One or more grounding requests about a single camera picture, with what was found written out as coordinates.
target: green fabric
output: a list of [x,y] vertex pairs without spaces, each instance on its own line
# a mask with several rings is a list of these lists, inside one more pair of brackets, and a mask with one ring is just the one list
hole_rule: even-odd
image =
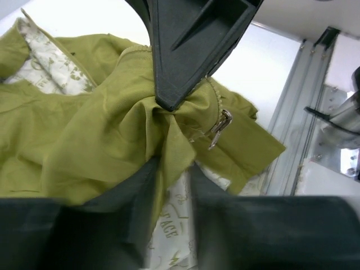
[[[93,93],[62,96],[43,94],[24,80],[0,84],[0,197],[54,197],[80,205],[161,155],[156,220],[166,189],[194,160],[231,180],[229,190],[237,193],[284,150],[257,125],[255,107],[212,78],[178,110],[162,109],[148,47],[103,34],[56,42],[98,86]],[[12,28],[0,39],[0,77],[16,72],[28,54]],[[233,122],[209,151],[209,131],[222,108]]]

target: bolt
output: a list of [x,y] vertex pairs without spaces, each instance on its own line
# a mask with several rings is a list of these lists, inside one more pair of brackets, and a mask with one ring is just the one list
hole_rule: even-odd
[[354,168],[350,168],[346,172],[349,176],[353,176],[356,173],[356,170]]

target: metal plate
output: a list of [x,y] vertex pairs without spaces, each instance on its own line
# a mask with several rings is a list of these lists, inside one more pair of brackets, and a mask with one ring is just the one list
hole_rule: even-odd
[[[319,111],[330,114],[353,93],[344,92],[336,88],[325,87]],[[339,149],[326,141],[320,130],[320,120],[317,123],[312,144],[309,148],[309,157],[319,165],[348,177],[355,177],[359,169],[359,149]]]

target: garment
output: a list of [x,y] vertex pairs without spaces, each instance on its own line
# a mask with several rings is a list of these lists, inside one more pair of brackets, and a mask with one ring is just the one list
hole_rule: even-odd
[[[159,155],[155,222],[166,190],[194,160],[229,179],[228,190],[236,194],[283,152],[255,122],[255,107],[214,79],[203,79],[168,112],[155,102],[150,47],[110,34],[54,39],[28,20],[49,47],[64,53],[63,66],[74,65],[69,77],[51,78],[55,84],[46,92],[40,81],[16,74],[39,65],[46,81],[46,70],[61,59],[36,54],[39,41],[25,37],[19,20],[0,39],[0,197],[52,197],[81,205]],[[233,122],[209,151],[210,130],[222,109]]]

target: metal zipper slider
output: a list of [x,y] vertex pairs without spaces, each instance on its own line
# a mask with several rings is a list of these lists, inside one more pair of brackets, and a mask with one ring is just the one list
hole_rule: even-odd
[[216,133],[216,134],[215,134],[213,141],[211,142],[211,144],[209,146],[209,150],[214,148],[214,146],[219,141],[221,131],[223,131],[228,125],[230,125],[230,123],[232,121],[232,115],[228,110],[222,110],[221,113],[222,113],[222,116],[221,116],[220,122],[211,129],[211,132]]

